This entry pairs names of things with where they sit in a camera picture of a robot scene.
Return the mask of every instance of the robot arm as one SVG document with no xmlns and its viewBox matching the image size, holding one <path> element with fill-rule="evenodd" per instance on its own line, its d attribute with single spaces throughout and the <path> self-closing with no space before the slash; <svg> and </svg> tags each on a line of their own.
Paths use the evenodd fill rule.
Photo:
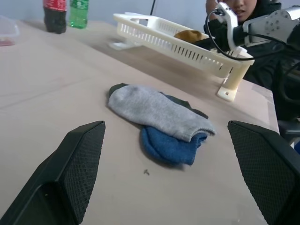
<svg viewBox="0 0 300 225">
<path fill-rule="evenodd" d="M 227 22 L 227 39 L 231 50 L 240 45 L 253 46 L 269 42 L 248 34 L 265 35 L 300 50 L 300 6 L 277 10 L 270 15 L 248 20 L 241 26 L 226 3 L 220 2 L 216 9 L 218 20 Z"/>
</svg>

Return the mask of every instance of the cable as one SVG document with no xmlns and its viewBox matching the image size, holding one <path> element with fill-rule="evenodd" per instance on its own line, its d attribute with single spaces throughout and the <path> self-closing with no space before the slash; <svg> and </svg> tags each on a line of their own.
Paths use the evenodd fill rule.
<svg viewBox="0 0 300 225">
<path fill-rule="evenodd" d="M 214 11 L 211 11 L 207 16 L 206 16 L 206 19 L 205 19 L 205 25 L 207 27 L 207 32 L 208 32 L 208 36 L 210 37 L 212 43 L 214 44 L 215 48 L 221 53 L 223 54 L 224 56 L 232 59 L 232 60 L 237 60 L 237 61 L 250 61 L 250 60 L 256 60 L 256 59 L 261 59 L 261 58 L 264 58 L 264 57 L 268 57 L 268 56 L 271 56 L 271 55 L 275 55 L 275 54 L 278 54 L 278 53 L 281 53 L 281 51 L 278 51 L 278 52 L 272 52 L 272 53 L 268 53 L 268 54 L 265 54 L 265 55 L 260 55 L 260 56 L 256 56 L 256 57 L 252 57 L 252 58 L 237 58 L 237 57 L 233 57 L 227 53 L 225 53 L 218 45 L 217 43 L 215 42 L 214 38 L 212 37 L 212 34 L 210 32 L 210 27 L 208 25 L 208 20 L 210 18 L 210 16 L 213 14 L 213 13 L 217 13 L 219 14 L 219 12 L 217 10 L 214 10 Z"/>
<path fill-rule="evenodd" d="M 156 0 L 153 0 L 150 15 L 153 15 L 153 10 L 154 10 L 154 6 L 155 6 L 155 2 L 156 2 Z"/>
<path fill-rule="evenodd" d="M 279 82 L 279 92 L 281 96 L 285 99 L 285 101 L 289 103 L 293 103 L 295 105 L 300 105 L 300 100 L 296 99 L 291 99 L 289 98 L 286 93 L 285 93 L 285 81 L 287 79 L 287 76 L 289 75 L 290 72 L 292 72 L 295 68 L 300 66 L 300 62 L 297 62 L 295 65 L 293 65 L 291 68 L 289 68 L 281 77 L 280 82 Z"/>
</svg>

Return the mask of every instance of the bottle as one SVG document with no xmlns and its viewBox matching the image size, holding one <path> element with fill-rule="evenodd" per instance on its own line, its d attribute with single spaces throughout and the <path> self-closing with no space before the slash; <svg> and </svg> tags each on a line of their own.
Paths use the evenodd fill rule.
<svg viewBox="0 0 300 225">
<path fill-rule="evenodd" d="M 66 32 L 66 0 L 44 0 L 44 22 L 48 32 L 61 34 Z"/>
<path fill-rule="evenodd" d="M 89 0 L 71 0 L 69 26 L 79 29 L 86 28 L 88 24 Z"/>
</svg>

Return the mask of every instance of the red label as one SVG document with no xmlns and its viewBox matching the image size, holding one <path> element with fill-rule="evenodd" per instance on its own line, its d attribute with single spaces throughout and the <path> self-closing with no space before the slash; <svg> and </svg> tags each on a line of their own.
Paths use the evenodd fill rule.
<svg viewBox="0 0 300 225">
<path fill-rule="evenodd" d="M 56 11 L 66 11 L 66 0 L 44 0 L 44 7 L 56 10 Z"/>
</svg>

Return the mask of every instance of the clear plastic container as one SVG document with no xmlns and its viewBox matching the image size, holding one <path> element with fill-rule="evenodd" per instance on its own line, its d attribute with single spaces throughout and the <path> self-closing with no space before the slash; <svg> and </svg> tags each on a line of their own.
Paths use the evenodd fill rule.
<svg viewBox="0 0 300 225">
<path fill-rule="evenodd" d="M 0 15 L 0 46 L 15 45 L 19 35 L 15 21 Z"/>
</svg>

